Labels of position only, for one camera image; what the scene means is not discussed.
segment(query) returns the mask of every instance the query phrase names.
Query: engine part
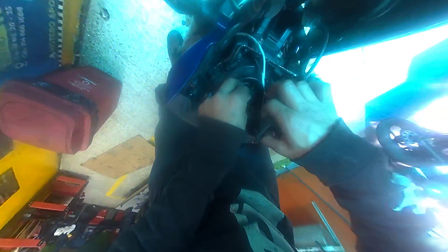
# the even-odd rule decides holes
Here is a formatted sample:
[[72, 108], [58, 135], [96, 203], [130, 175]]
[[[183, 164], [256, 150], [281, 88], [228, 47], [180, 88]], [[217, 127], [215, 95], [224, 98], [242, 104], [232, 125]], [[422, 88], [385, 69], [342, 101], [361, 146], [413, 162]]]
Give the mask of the engine part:
[[259, 138], [263, 132], [272, 130], [269, 127], [272, 122], [261, 122], [265, 90], [280, 80], [307, 79], [325, 53], [330, 38], [325, 19], [320, 12], [313, 11], [316, 3], [302, 3], [208, 0], [197, 9], [200, 14], [191, 10], [194, 4], [182, 7], [180, 12], [194, 15], [195, 29], [203, 27], [208, 34], [185, 48], [185, 44], [192, 44], [191, 36], [187, 35], [182, 46], [184, 52], [174, 61], [161, 102], [176, 115], [196, 124], [198, 106], [214, 95], [225, 79], [237, 78], [252, 92], [247, 109], [248, 133]]

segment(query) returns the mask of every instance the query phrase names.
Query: orange wall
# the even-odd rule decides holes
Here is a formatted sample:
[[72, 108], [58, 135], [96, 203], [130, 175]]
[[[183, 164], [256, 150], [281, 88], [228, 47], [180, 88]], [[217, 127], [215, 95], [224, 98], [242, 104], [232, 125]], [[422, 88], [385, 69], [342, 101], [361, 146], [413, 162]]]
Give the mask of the orange wall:
[[[350, 226], [335, 211], [349, 220], [347, 211], [343, 210], [334, 199], [328, 187], [324, 186], [314, 175], [308, 173], [302, 167], [296, 168], [293, 172], [305, 183], [302, 183], [290, 172], [284, 173], [277, 178], [280, 207], [293, 226], [301, 226], [316, 223], [316, 215], [310, 207], [314, 201], [322, 214], [325, 216], [336, 237], [347, 252], [355, 252], [356, 236], [351, 231]], [[322, 201], [312, 190], [319, 194]]]

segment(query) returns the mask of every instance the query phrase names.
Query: floor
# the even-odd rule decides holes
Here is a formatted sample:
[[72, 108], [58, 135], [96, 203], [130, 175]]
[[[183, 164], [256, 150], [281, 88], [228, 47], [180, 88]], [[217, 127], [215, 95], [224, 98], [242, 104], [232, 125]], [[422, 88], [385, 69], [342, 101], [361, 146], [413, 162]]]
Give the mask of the floor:
[[166, 37], [173, 29], [186, 32], [184, 18], [162, 0], [91, 0], [80, 64], [95, 66], [121, 80], [123, 90], [116, 111], [92, 145], [62, 157], [61, 169], [90, 176], [85, 202], [114, 207], [148, 177], [151, 167], [133, 172], [111, 194], [117, 181], [81, 163], [136, 135], [149, 139], [154, 134], [158, 121], [154, 89], [166, 80], [171, 67]]

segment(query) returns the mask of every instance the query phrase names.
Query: red bag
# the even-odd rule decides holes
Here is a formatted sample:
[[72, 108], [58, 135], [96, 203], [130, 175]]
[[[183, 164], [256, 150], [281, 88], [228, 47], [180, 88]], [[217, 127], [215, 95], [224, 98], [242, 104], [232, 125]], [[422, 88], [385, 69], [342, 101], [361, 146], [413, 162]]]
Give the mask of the red bag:
[[122, 84], [94, 67], [59, 70], [0, 87], [0, 129], [40, 148], [75, 154], [115, 110]]

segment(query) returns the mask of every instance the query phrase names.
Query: yellow wall panel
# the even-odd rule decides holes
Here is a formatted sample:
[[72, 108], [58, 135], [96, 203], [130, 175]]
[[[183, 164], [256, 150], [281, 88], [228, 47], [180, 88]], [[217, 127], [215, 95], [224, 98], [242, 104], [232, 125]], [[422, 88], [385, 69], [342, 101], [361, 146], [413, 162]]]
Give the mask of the yellow wall panel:
[[0, 206], [0, 229], [55, 177], [59, 157], [56, 152], [14, 141], [14, 149], [0, 160], [0, 174], [10, 168], [20, 189]]

